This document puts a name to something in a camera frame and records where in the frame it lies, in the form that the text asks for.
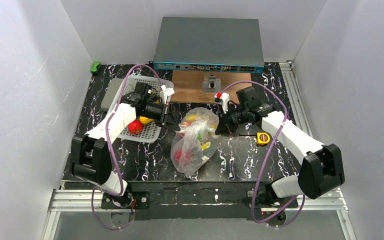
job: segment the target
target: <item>white plastic basket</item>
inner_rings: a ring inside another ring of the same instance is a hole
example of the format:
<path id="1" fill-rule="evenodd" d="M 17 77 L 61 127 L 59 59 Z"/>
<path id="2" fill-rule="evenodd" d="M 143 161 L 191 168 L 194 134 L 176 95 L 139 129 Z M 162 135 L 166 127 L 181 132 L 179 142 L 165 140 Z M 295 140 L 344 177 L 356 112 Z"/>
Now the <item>white plastic basket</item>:
<path id="1" fill-rule="evenodd" d="M 160 82 L 158 81 L 158 78 L 155 77 L 149 77 L 149 76 L 141 76 L 141 75 L 130 75 L 127 78 L 127 82 L 123 91 L 123 95 L 128 94 L 135 90 L 136 82 L 143 82 L 151 85 L 153 88 L 155 88 L 157 91 L 160 91 Z M 173 88 L 174 84 L 171 81 L 161 79 L 162 84 L 164 84 L 167 88 Z M 112 111 L 115 107 L 117 100 L 119 99 L 120 92 L 122 90 L 123 84 L 120 85 L 120 88 L 118 89 L 117 94 L 115 95 L 114 100 L 112 101 L 112 104 L 109 108 L 109 111 Z M 153 143 L 155 140 L 158 139 L 158 136 L 160 135 L 161 127 L 158 127 L 155 124 L 155 121 L 152 121 L 151 123 L 148 123 L 143 126 L 143 129 L 138 134 L 131 134 L 129 132 L 129 129 L 126 127 L 120 135 L 118 135 L 118 138 L 120 139 L 126 139 L 131 140 L 135 142 L 141 142 L 141 143 Z"/>

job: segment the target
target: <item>cable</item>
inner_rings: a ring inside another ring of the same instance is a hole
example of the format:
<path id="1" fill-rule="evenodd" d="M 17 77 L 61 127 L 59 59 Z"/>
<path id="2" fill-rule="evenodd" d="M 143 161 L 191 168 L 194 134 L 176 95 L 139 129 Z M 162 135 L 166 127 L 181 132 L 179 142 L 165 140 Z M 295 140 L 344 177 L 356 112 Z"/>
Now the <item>cable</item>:
<path id="1" fill-rule="evenodd" d="M 136 64 L 134 65 L 132 68 L 130 68 L 130 70 L 127 72 L 126 76 L 124 77 L 124 81 L 123 81 L 123 85 L 121 87 L 121 92 L 120 92 L 120 96 L 118 97 L 118 101 L 117 101 L 117 104 L 115 105 L 115 112 L 117 111 L 117 109 L 119 108 L 119 105 L 120 105 L 120 102 L 122 100 L 122 96 L 123 96 L 123 91 L 124 91 L 124 88 L 126 86 L 126 82 L 127 82 L 127 78 L 132 74 L 133 70 L 138 68 L 138 67 L 146 67 L 146 68 L 149 68 L 153 74 L 155 75 L 155 77 L 158 79 L 159 81 L 159 84 L 162 86 L 163 85 L 163 82 L 161 81 L 160 77 L 158 76 L 157 72 L 152 69 L 150 66 L 147 66 L 145 64 Z M 106 124 L 105 124 L 105 135 L 106 135 L 106 142 L 108 143 L 108 150 L 109 150 L 109 153 L 110 153 L 110 157 L 112 159 L 112 162 L 114 163 L 114 167 L 115 167 L 115 171 L 117 173 L 117 176 L 120 180 L 120 184 L 121 184 L 121 191 L 120 193 L 115 193 L 115 192 L 110 192 L 110 191 L 107 191 L 107 190 L 103 190 L 105 193 L 107 194 L 111 194 L 113 196 L 116 196 L 116 197 L 120 197 L 123 192 L 124 192 L 124 185 L 123 185 L 123 177 L 122 177 L 122 173 L 120 171 L 120 167 L 119 167 L 119 164 L 117 163 L 117 158 L 116 158 L 116 153 L 114 152 L 114 149 L 113 149 L 113 144 L 111 142 L 111 139 L 110 139 L 110 133 L 109 133 L 109 125 L 110 125 L 110 121 L 111 119 L 114 117 L 114 112 L 111 113 L 111 115 L 108 117 L 108 121 L 106 121 Z"/>
<path id="2" fill-rule="evenodd" d="M 126 225 L 124 226 L 119 226 L 119 227 L 110 227 L 110 226 L 107 226 L 105 225 L 97 216 L 97 213 L 95 212 L 95 206 L 94 206 L 94 195 L 95 195 L 95 190 L 99 190 L 99 187 L 98 186 L 94 186 L 93 189 L 92 189 L 92 201 L 91 201 L 91 204 L 92 204 L 92 213 L 93 213 L 93 216 L 95 217 L 96 221 L 99 223 L 99 225 L 101 225 L 102 227 L 108 229 L 108 230 L 121 230 L 121 229 L 124 229 L 125 227 L 129 226 L 131 223 L 133 223 L 133 221 L 135 220 L 135 215 L 133 215 L 133 219 L 131 221 L 129 221 Z"/>
<path id="3" fill-rule="evenodd" d="M 138 68 L 138 67 L 146 67 L 148 69 L 150 69 L 152 71 L 152 73 L 154 74 L 154 76 L 158 79 L 159 81 L 159 84 L 160 86 L 163 85 L 163 82 L 161 81 L 160 77 L 158 76 L 157 72 L 152 69 L 151 67 L 145 65 L 145 64 L 136 64 L 134 65 L 132 68 L 130 68 L 130 70 L 127 72 L 126 76 L 124 77 L 124 81 L 123 81 L 123 85 L 121 87 L 121 92 L 120 92 L 120 95 L 118 96 L 118 101 L 117 101 L 117 104 L 115 106 L 115 112 L 117 111 L 117 109 L 119 108 L 119 105 L 120 105 L 120 102 L 122 100 L 122 96 L 123 96 L 123 91 L 124 91 L 124 88 L 126 86 L 126 82 L 127 82 L 127 79 L 128 77 L 132 74 L 133 70 Z M 101 189 L 102 192 L 104 193 L 107 193 L 107 194 L 110 194 L 110 195 L 113 195 L 113 196 L 116 196 L 116 197 L 121 197 L 123 192 L 124 192 L 124 189 L 125 189 L 125 186 L 123 184 L 123 177 L 122 177 L 122 173 L 120 171 L 120 167 L 119 167 L 119 164 L 117 162 L 117 159 L 116 159 L 116 154 L 114 152 L 114 148 L 113 148 L 113 144 L 111 142 L 111 138 L 110 138 L 110 133 L 109 133 L 109 125 L 110 125 L 110 121 L 111 119 L 114 117 L 114 112 L 108 117 L 108 121 L 106 121 L 106 124 L 105 124 L 105 135 L 106 135 L 106 142 L 108 144 L 108 150 L 110 152 L 110 158 L 112 160 L 112 162 L 114 163 L 114 167 L 115 167 L 115 171 L 117 173 L 117 176 L 118 176 L 118 179 L 120 181 L 120 193 L 115 193 L 115 192 L 111 192 L 111 191 L 108 191 L 108 190 L 105 190 L 105 189 Z M 93 190 L 92 190 L 92 212 L 93 212 L 93 216 L 95 217 L 96 221 L 104 228 L 108 229 L 108 230 L 118 230 L 118 229 L 123 229 L 125 227 L 127 227 L 131 222 L 129 222 L 127 225 L 123 226 L 123 227 L 108 227 L 106 226 L 105 224 L 103 224 L 99 219 L 98 219 L 98 216 L 96 215 L 95 213 L 95 208 L 94 208 L 94 193 L 95 193 L 95 190 L 96 189 L 99 189 L 97 186 L 93 187 Z"/>
<path id="4" fill-rule="evenodd" d="M 133 205 L 131 206 L 131 215 L 133 217 L 135 216 L 135 213 L 133 212 L 133 209 L 135 208 L 135 206 L 136 206 L 136 199 L 134 200 Z"/>
<path id="5" fill-rule="evenodd" d="M 228 85 L 226 88 L 223 89 L 223 91 L 221 91 L 221 93 L 224 93 L 227 89 L 229 89 L 230 87 L 236 85 L 236 84 L 244 84 L 244 83 L 247 83 L 249 84 L 250 81 L 237 81 L 237 82 L 234 82 L 230 85 Z M 283 123 L 288 119 L 288 109 L 286 108 L 285 104 L 282 102 L 282 100 L 274 93 L 272 92 L 270 89 L 268 89 L 266 86 L 264 86 L 263 84 L 261 83 L 258 83 L 258 82 L 251 82 L 251 84 L 256 84 L 260 87 L 262 87 L 264 90 L 266 90 L 267 92 L 269 92 L 271 95 L 273 95 L 273 97 L 279 102 L 279 104 L 282 106 L 283 108 L 283 112 L 284 112 L 284 117 L 283 117 Z M 269 154 L 272 152 L 272 149 L 276 143 L 276 140 L 278 139 L 278 136 L 279 134 L 281 133 L 282 129 L 284 128 L 284 125 L 280 125 L 279 129 L 277 130 L 276 134 L 274 135 L 273 137 L 273 140 L 271 141 L 270 145 L 268 146 L 268 150 L 267 150 L 267 153 L 264 157 L 264 160 L 262 161 L 262 165 L 261 165 L 261 169 L 259 171 L 259 174 L 258 174 L 258 177 L 257 177 L 257 180 L 255 182 L 255 187 L 254 187 L 254 192 L 252 194 L 252 199 L 251 199 L 251 217 L 252 217 L 252 220 L 258 224 L 262 224 L 262 223 L 265 223 L 267 221 L 269 221 L 270 219 L 274 218 L 275 216 L 277 216 L 280 212 L 282 212 L 283 210 L 285 210 L 285 208 L 291 204 L 296 198 L 297 196 L 294 196 L 292 197 L 284 206 L 282 206 L 281 208 L 279 208 L 279 210 L 277 210 L 276 212 L 274 212 L 272 215 L 270 215 L 269 217 L 265 218 L 265 219 L 262 219 L 262 220 L 258 220 L 256 219 L 256 216 L 255 216 L 255 213 L 254 213 L 254 208 L 255 208 L 255 205 L 256 205 L 256 196 L 257 196 L 257 190 L 259 189 L 259 186 L 260 186 L 260 181 L 261 181 L 261 178 L 263 176 L 263 171 L 264 171 L 264 167 L 266 166 L 266 163 L 267 163 L 267 160 L 269 159 Z M 305 202 L 305 199 L 306 199 L 306 196 L 304 195 L 303 199 L 302 199 L 302 203 L 301 203 L 301 207 L 299 208 L 298 212 L 296 213 L 296 215 L 290 220 L 288 221 L 287 223 L 283 224 L 283 225 L 279 225 L 277 227 L 285 227 L 287 225 L 289 225 L 292 221 L 294 221 L 298 215 L 300 214 L 301 210 L 303 209 L 304 207 L 304 202 Z"/>
<path id="6" fill-rule="evenodd" d="M 235 105 L 235 107 L 239 105 L 239 104 L 237 104 L 236 102 L 234 102 L 234 101 L 232 101 L 232 100 L 229 100 L 228 103 L 229 103 L 229 104 L 233 104 L 233 105 Z"/>
<path id="7" fill-rule="evenodd" d="M 133 198 L 131 198 L 131 201 L 130 201 L 130 203 L 129 203 L 127 206 L 121 206 L 121 204 L 118 203 L 118 202 L 116 202 L 116 201 L 114 201 L 114 199 L 112 200 L 112 203 L 113 203 L 114 205 L 116 205 L 116 203 L 118 203 L 118 204 L 120 204 L 120 208 L 122 208 L 122 209 L 126 209 L 126 208 L 128 208 L 128 207 L 130 207 L 130 206 L 132 205 L 133 201 L 134 201 Z"/>

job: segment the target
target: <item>green object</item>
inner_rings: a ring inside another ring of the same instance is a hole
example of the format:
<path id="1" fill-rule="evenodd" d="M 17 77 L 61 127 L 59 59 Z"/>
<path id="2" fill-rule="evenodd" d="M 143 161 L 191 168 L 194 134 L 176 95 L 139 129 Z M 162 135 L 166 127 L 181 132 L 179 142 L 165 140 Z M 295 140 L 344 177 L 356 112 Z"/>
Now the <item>green object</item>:
<path id="1" fill-rule="evenodd" d="M 98 72 L 98 68 L 99 68 L 100 65 L 101 65 L 101 63 L 99 61 L 94 62 L 92 68 L 90 69 L 90 71 L 92 73 L 97 73 Z"/>

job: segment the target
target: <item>white wall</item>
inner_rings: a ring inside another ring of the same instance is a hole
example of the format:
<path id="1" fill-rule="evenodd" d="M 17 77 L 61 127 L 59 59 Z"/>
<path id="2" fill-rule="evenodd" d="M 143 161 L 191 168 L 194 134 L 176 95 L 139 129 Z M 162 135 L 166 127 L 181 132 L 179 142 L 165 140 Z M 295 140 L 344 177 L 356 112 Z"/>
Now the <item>white wall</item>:
<path id="1" fill-rule="evenodd" d="M 266 62 L 294 59 L 326 0 L 61 0 L 94 61 L 147 63 L 163 17 L 259 19 Z"/>
<path id="2" fill-rule="evenodd" d="M 42 237 L 91 65 L 60 1 L 0 0 L 0 239 Z"/>
<path id="3" fill-rule="evenodd" d="M 328 0 L 295 71 L 313 133 L 341 148 L 357 238 L 384 239 L 384 1 Z"/>

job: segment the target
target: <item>wooden board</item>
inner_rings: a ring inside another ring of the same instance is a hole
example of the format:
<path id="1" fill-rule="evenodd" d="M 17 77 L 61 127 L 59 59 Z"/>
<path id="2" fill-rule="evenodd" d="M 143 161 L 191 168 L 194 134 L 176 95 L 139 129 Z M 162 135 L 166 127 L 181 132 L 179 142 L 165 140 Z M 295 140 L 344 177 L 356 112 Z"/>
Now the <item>wooden board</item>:
<path id="1" fill-rule="evenodd" d="M 221 79 L 221 89 L 223 90 L 229 84 L 238 81 L 250 81 L 250 73 L 242 72 L 210 72 L 216 78 Z M 203 92 L 202 71 L 173 71 L 171 78 L 174 83 L 174 94 L 171 96 L 171 102 L 180 103 L 214 103 L 213 92 Z M 251 83 L 237 84 L 229 88 L 226 92 L 230 95 L 230 100 L 238 103 L 236 91 L 251 86 Z"/>

